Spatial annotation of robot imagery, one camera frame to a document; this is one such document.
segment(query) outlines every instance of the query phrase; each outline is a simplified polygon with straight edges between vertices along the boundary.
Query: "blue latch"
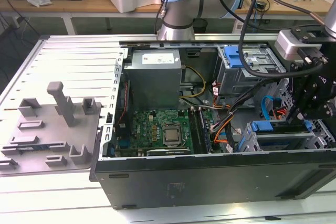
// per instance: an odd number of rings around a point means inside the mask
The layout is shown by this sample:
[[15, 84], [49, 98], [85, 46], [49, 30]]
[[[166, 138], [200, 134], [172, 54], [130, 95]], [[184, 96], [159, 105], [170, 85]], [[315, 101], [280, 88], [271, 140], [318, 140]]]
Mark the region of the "blue latch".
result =
[[243, 64], [239, 59], [238, 46], [225, 46], [224, 54], [231, 68], [242, 68]]
[[313, 125], [311, 124], [310, 121], [308, 121], [308, 120], [304, 120], [303, 123], [305, 124], [305, 126], [307, 127], [307, 130], [308, 130], [309, 132], [311, 132], [311, 131], [313, 130]]
[[254, 121], [251, 123], [253, 131], [273, 131], [273, 126], [268, 121]]

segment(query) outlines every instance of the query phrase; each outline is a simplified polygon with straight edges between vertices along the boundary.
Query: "floor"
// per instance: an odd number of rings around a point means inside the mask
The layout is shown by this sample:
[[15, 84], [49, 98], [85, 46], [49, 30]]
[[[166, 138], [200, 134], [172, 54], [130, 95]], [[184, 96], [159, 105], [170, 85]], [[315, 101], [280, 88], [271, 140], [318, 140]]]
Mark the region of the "floor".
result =
[[[29, 22], [41, 35], [67, 34], [60, 18], [31, 18]], [[207, 22], [207, 33], [231, 33], [234, 24], [233, 19], [209, 19]], [[293, 20], [271, 20], [269, 24], [261, 24], [261, 26], [267, 28], [289, 27], [293, 25], [293, 22]], [[152, 34], [154, 29], [153, 18], [112, 18], [111, 24], [112, 30], [107, 30], [104, 18], [74, 19], [77, 32], [81, 35]], [[307, 21], [300, 21], [296, 24], [307, 24]], [[38, 36], [29, 26], [26, 26], [24, 20], [21, 20], [19, 29], [7, 28], [0, 35], [0, 93], [5, 89], [8, 81], [13, 77], [37, 40]]]

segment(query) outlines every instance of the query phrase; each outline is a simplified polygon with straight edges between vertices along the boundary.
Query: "green circuit board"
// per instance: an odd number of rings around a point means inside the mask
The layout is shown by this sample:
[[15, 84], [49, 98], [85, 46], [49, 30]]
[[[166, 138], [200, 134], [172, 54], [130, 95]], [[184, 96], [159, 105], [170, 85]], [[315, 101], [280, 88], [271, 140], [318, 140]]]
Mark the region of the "green circuit board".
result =
[[[208, 126], [214, 123], [210, 110], [203, 110], [203, 115]], [[178, 147], [188, 148], [194, 153], [187, 110], [135, 111], [130, 148], [166, 147], [163, 129], [168, 126], [180, 126], [182, 143]]]

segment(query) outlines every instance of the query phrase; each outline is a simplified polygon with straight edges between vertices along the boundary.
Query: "paper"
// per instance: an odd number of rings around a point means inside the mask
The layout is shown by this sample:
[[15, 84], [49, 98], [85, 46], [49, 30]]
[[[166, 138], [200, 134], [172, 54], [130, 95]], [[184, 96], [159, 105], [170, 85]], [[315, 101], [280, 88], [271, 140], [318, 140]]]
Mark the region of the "paper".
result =
[[53, 4], [50, 0], [27, 0], [27, 1], [36, 7], [40, 7], [41, 5]]

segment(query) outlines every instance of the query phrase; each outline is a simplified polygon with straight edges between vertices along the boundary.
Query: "red wire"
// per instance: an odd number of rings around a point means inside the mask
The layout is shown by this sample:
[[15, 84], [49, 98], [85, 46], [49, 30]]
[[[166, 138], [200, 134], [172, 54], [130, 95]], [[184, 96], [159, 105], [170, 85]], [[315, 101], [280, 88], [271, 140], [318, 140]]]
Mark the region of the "red wire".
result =
[[122, 112], [121, 116], [119, 117], [117, 125], [119, 125], [121, 119], [125, 115], [126, 112], [126, 107], [127, 107], [127, 83], [125, 83], [125, 100], [124, 100], [124, 111]]

